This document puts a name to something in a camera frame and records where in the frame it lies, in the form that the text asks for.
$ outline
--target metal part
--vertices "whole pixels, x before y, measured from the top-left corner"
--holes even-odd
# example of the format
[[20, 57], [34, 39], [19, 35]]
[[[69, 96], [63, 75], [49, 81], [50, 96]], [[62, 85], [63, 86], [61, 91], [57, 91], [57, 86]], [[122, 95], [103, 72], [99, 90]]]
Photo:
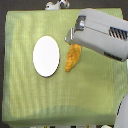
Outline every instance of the metal part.
[[76, 20], [76, 24], [75, 24], [75, 30], [74, 30], [75, 32], [84, 30], [85, 19], [86, 19], [86, 16], [79, 16], [78, 17], [78, 19]]
[[74, 28], [71, 28], [71, 29], [68, 31], [67, 36], [65, 37], [65, 42], [67, 42], [67, 43], [69, 43], [69, 44], [74, 44], [73, 36], [74, 36]]

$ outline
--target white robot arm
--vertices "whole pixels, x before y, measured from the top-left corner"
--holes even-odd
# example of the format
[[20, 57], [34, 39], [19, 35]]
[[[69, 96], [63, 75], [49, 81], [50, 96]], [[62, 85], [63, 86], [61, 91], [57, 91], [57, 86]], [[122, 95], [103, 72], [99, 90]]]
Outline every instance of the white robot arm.
[[123, 62], [128, 58], [128, 22], [95, 9], [83, 9], [65, 41]]

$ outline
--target white plate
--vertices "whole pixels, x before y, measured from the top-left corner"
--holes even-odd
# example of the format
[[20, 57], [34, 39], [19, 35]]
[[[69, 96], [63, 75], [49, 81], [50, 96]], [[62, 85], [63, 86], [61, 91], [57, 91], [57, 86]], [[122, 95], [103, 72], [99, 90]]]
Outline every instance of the white plate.
[[49, 77], [57, 70], [60, 60], [59, 47], [50, 36], [41, 37], [33, 51], [33, 63], [36, 71], [43, 77]]

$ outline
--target green cloth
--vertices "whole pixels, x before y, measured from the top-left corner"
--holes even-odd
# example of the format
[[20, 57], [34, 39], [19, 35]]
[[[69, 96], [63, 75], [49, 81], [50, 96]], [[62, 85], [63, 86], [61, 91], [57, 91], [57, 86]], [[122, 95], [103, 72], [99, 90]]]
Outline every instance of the green cloth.
[[[99, 9], [122, 17], [121, 9]], [[127, 90], [127, 65], [82, 47], [77, 65], [65, 72], [70, 45], [64, 37], [80, 10], [9, 11], [6, 16], [2, 120], [10, 126], [114, 124]], [[41, 77], [33, 49], [42, 36], [60, 49], [55, 74]]]

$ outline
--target orange object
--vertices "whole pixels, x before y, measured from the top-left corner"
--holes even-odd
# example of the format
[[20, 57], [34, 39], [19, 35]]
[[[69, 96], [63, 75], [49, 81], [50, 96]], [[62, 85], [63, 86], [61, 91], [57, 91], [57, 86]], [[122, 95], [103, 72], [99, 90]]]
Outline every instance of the orange object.
[[79, 61], [81, 54], [81, 46], [73, 44], [70, 46], [69, 52], [67, 53], [65, 71], [69, 72]]

